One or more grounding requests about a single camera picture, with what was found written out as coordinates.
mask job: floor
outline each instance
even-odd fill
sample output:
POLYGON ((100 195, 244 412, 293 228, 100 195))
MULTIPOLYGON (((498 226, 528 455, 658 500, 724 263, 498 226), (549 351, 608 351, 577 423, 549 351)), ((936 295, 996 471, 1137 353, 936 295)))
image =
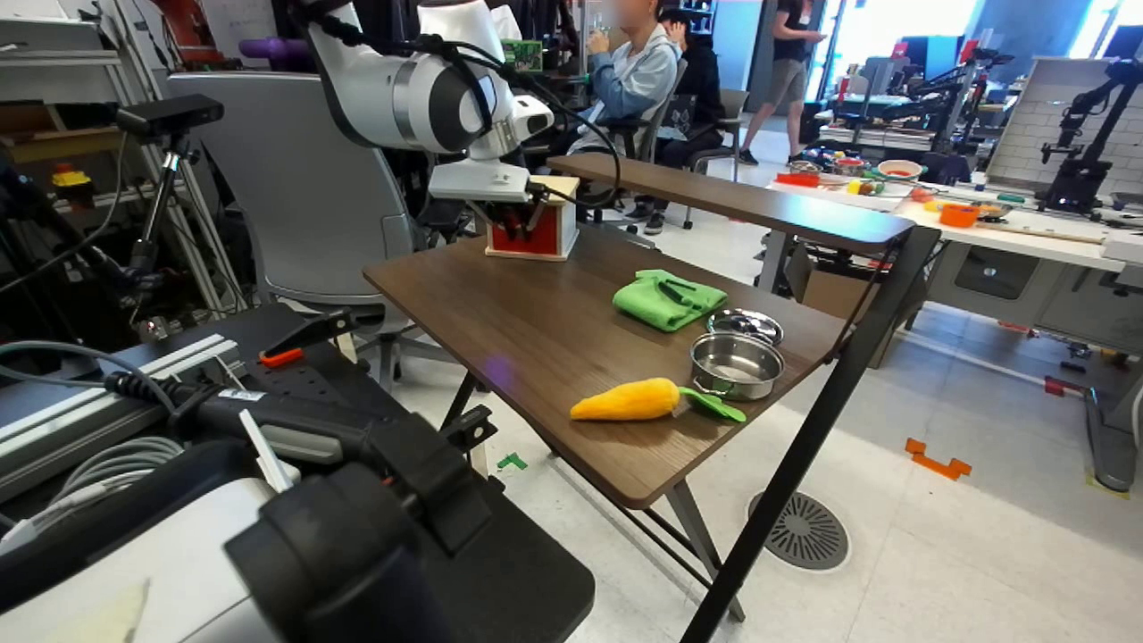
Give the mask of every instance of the floor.
MULTIPOLYGON (((765 153, 740 178, 765 182, 784 157, 765 153)), ((654 239, 662 251, 749 282, 758 228, 698 214, 698 228, 681 234, 679 223, 671 212, 654 239)), ((1061 341, 924 309, 887 363, 864 374, 804 482, 848 525, 848 562, 802 573, 762 557, 740 592, 746 621, 724 621, 719 641, 1143 641, 1143 486, 1127 497, 1100 491, 1084 404, 1034 385, 1064 357, 1061 341), (910 465, 905 441, 969 460, 972 476, 949 482, 910 465)), ((435 423, 460 374, 453 363, 406 360, 398 398, 435 423)), ((824 373, 692 476, 721 551, 821 381, 824 373)), ((478 404, 500 426, 478 465, 597 576, 593 613, 573 641, 679 641, 702 587, 555 460, 512 407, 491 393, 478 404)))

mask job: man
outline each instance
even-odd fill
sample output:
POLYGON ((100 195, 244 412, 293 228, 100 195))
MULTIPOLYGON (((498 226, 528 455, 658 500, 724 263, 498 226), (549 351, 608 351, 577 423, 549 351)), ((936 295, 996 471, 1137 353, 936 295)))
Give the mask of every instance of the man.
POLYGON ((621 123, 669 101, 679 81, 679 48, 658 26, 658 0, 615 0, 624 43, 612 49, 608 31, 588 35, 593 123, 621 123))
POLYGON ((815 43, 824 41, 821 31, 810 30, 810 14, 815 14, 810 0, 778 0, 775 7, 775 18, 773 18, 775 66, 740 149, 743 166, 758 166, 758 157, 749 153, 749 144, 758 129, 775 116, 778 103, 789 103, 785 106, 789 153, 796 153, 802 148, 802 111, 804 111, 804 94, 810 78, 810 54, 815 54, 815 43))

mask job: wall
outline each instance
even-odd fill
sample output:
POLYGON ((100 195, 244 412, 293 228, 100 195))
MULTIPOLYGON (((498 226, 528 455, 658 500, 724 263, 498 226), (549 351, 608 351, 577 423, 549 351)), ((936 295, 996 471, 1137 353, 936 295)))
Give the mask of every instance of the wall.
POLYGON ((1012 66, 996 67, 996 78, 1025 74, 1034 59, 1067 59, 1087 7, 1089 0, 983 0, 975 26, 996 30, 1005 35, 1002 49, 1014 54, 1012 66))

